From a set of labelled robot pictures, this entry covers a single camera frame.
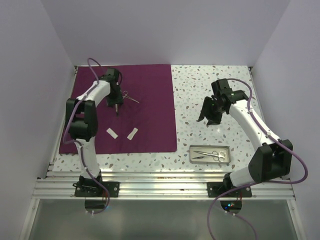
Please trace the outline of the steel forceps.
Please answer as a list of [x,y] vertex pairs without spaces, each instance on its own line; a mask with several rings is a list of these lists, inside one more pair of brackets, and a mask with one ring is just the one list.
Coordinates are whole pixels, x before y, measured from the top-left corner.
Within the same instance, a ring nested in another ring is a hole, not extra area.
[[135,102],[135,103],[138,103],[138,104],[140,103],[140,102],[137,101],[136,99],[130,97],[128,91],[126,91],[126,90],[122,92],[122,98],[123,98],[123,99],[129,99],[129,100],[131,100],[131,101],[133,101],[133,102]]

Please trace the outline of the steel scissors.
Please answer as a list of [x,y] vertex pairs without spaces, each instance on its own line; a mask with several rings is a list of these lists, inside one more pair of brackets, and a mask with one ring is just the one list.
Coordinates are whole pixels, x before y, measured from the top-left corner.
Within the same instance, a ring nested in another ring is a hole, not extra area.
[[223,151],[220,151],[219,153],[217,152],[204,152],[204,151],[194,151],[197,154],[205,155],[205,156],[212,156],[212,157],[217,157],[217,158],[225,158],[226,155]]
[[225,161],[225,158],[208,156],[208,155],[202,155],[202,156],[193,157],[193,159],[205,159],[205,158],[213,158],[215,161],[218,161],[218,162],[224,162]]

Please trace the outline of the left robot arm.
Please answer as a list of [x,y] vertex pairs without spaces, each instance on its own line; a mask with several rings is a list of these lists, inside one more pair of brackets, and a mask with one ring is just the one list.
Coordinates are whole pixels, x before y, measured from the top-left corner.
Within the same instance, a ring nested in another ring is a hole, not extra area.
[[75,186],[86,187],[92,196],[103,193],[104,184],[95,149],[95,137],[98,133],[97,106],[103,101],[119,115],[124,103],[121,81],[122,73],[116,68],[108,68],[93,82],[92,86],[77,98],[66,101],[64,144],[74,143],[81,162],[81,174]]

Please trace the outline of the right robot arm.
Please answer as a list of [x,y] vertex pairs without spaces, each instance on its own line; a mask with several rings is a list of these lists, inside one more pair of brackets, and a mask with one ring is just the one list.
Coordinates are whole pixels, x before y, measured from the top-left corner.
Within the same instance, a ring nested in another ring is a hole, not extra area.
[[213,95],[204,98],[198,121],[207,120],[208,126],[219,125],[224,114],[230,115],[248,136],[255,151],[249,164],[227,173],[222,182],[223,192],[235,196],[241,186],[280,178],[290,172],[293,145],[270,130],[251,105],[252,94],[233,90],[229,79],[211,84]]

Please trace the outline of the white strip left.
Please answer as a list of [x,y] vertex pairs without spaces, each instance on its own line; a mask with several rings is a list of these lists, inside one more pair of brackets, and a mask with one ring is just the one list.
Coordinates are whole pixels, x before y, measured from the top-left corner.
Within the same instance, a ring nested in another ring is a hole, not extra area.
[[118,138],[118,135],[111,129],[111,128],[108,128],[106,130],[106,132],[113,138],[113,139],[117,139]]

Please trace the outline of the white strip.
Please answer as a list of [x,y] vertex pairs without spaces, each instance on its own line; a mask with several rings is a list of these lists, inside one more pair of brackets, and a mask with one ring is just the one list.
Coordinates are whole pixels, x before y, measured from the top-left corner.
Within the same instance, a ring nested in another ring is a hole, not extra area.
[[118,138],[118,135],[111,129],[111,128],[108,128],[106,130],[106,132],[113,138],[113,139],[117,139]]
[[127,139],[131,141],[137,132],[138,132],[138,129],[134,127],[131,133],[127,136]]

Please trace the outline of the white strip right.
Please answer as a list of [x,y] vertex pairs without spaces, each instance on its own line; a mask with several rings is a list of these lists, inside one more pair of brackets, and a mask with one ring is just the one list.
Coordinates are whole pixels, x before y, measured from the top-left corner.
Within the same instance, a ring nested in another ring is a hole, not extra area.
[[134,127],[131,133],[127,136],[127,139],[131,141],[137,132],[138,132],[138,129]]

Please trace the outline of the purple cloth mat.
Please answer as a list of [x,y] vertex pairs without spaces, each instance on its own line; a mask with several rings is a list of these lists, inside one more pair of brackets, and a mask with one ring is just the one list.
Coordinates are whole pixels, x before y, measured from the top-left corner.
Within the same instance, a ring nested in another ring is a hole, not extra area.
[[[116,116],[105,100],[97,106],[97,154],[166,153],[177,150],[174,91],[169,64],[120,65],[122,91],[139,101],[127,98]],[[113,139],[106,130],[117,135]],[[138,132],[127,139],[133,128]]]

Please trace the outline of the metal tray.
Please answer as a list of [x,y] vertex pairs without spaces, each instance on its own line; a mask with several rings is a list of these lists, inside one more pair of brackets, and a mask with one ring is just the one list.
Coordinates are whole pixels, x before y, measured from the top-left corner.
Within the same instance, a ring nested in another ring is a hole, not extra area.
[[221,164],[231,162],[230,148],[221,145],[190,145],[189,161],[193,164]]

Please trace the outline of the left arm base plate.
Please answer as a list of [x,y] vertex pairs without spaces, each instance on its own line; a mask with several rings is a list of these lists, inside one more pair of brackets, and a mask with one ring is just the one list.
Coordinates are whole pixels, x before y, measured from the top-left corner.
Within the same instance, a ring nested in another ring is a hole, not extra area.
[[[108,190],[110,198],[117,198],[120,191],[120,183],[116,181],[102,182],[102,185]],[[72,184],[75,187],[74,196],[81,198],[106,197],[106,192],[101,186],[81,186],[78,182]]]

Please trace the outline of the aluminium rail frame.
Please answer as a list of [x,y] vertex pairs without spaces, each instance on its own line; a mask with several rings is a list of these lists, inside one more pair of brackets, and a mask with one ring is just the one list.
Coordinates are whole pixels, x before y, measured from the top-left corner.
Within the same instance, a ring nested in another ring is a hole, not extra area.
[[[104,181],[119,182],[120,200],[206,200],[207,183],[222,181],[218,172],[104,172]],[[50,171],[36,181],[35,199],[73,199],[75,172]]]

